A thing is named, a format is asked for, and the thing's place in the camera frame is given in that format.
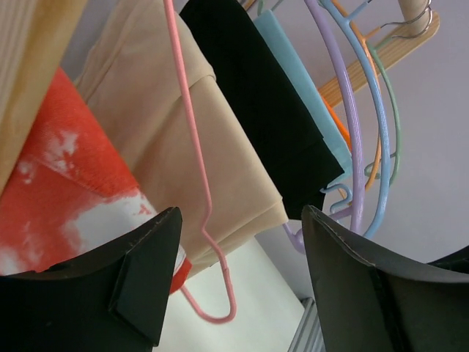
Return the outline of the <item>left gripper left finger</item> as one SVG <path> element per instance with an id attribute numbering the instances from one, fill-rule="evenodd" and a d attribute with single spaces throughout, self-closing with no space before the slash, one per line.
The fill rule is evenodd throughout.
<path id="1" fill-rule="evenodd" d="M 182 215 L 168 208 L 90 252 L 1 278 L 3 351 L 151 351 L 166 314 Z"/>

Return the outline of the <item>pink wire hanger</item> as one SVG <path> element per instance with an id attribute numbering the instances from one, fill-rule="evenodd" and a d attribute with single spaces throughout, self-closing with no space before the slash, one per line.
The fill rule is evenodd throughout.
<path id="1" fill-rule="evenodd" d="M 216 241 L 210 236 L 207 231 L 207 224 L 210 220 L 213 211 L 213 201 L 210 193 L 210 186 L 208 183 L 207 173 L 204 165 L 204 159 L 202 155 L 202 148 L 199 141 L 198 130 L 196 126 L 196 119 L 195 114 L 193 111 L 193 105 L 191 100 L 191 94 L 188 86 L 188 80 L 185 71 L 185 64 L 182 55 L 182 48 L 180 45 L 180 36 L 176 22 L 176 16 L 174 11 L 174 5 L 172 1 L 164 0 L 163 6 L 166 14 L 166 21 L 169 30 L 169 38 L 171 41 L 171 49 L 174 58 L 174 64 L 177 72 L 177 79 L 180 85 L 180 91 L 182 96 L 183 105 L 185 108 L 185 115 L 186 121 L 188 124 L 189 133 L 191 136 L 191 142 L 194 148 L 197 166 L 199 168 L 199 174 L 202 180 L 202 188 L 204 191 L 204 200 L 205 200 L 205 211 L 204 217 L 202 219 L 200 230 L 201 234 L 203 235 L 204 239 L 210 247 L 213 249 L 215 254 L 217 255 L 219 264 L 221 266 L 221 273 L 224 279 L 224 287 L 226 289 L 226 294 L 229 302 L 229 312 L 227 315 L 223 317 L 216 317 L 207 314 L 197 303 L 196 299 L 191 295 L 190 291 L 186 288 L 182 288 L 182 294 L 191 305 L 195 313 L 204 321 L 215 324 L 221 325 L 225 323 L 229 323 L 234 320 L 237 314 L 237 302 L 235 298 L 235 293 L 232 286 L 232 280 L 229 273 L 229 266 L 226 261 L 226 256 L 221 250 L 220 246 L 216 243 Z"/>

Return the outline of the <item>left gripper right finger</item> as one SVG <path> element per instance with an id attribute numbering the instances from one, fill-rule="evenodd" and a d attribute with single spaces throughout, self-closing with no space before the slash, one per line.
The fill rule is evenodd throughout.
<path id="1" fill-rule="evenodd" d="M 303 238 L 327 351 L 466 351 L 468 249 L 421 263 L 307 206 Z"/>

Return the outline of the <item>red white patterned trousers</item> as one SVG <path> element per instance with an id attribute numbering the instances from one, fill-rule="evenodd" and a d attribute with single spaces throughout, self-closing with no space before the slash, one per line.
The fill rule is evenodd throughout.
<path id="1" fill-rule="evenodd" d="M 156 213 L 72 81 L 57 70 L 1 195 L 1 273 L 44 271 Z"/>

